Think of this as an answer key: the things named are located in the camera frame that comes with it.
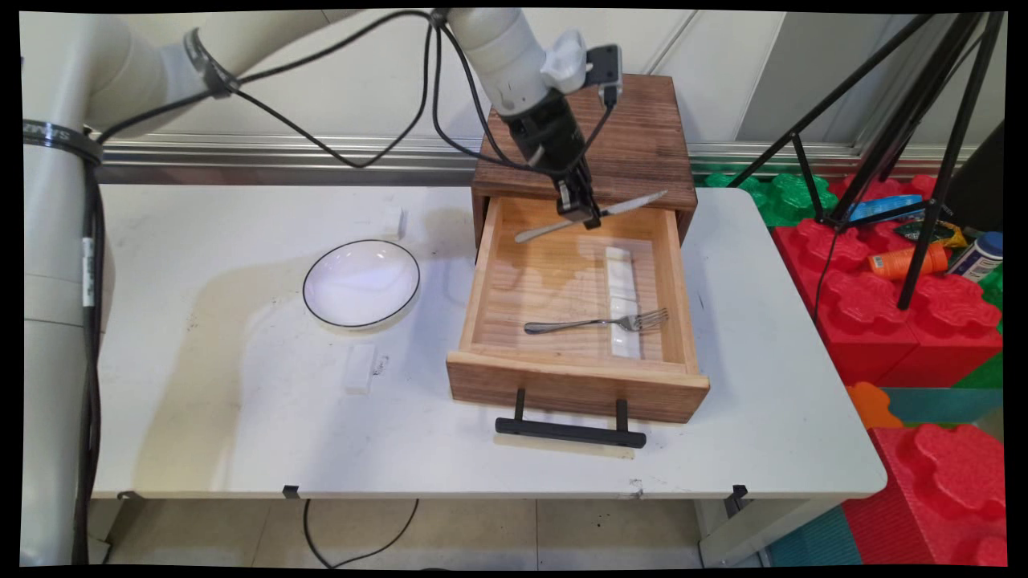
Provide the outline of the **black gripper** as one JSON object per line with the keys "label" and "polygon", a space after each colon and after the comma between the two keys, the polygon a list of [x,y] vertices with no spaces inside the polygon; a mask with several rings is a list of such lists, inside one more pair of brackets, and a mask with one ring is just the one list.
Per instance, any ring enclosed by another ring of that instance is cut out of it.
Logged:
{"label": "black gripper", "polygon": [[551,89],[528,110],[505,116],[504,124],[529,167],[554,180],[558,215],[587,230],[601,226],[601,209],[584,157],[586,139],[565,95]]}

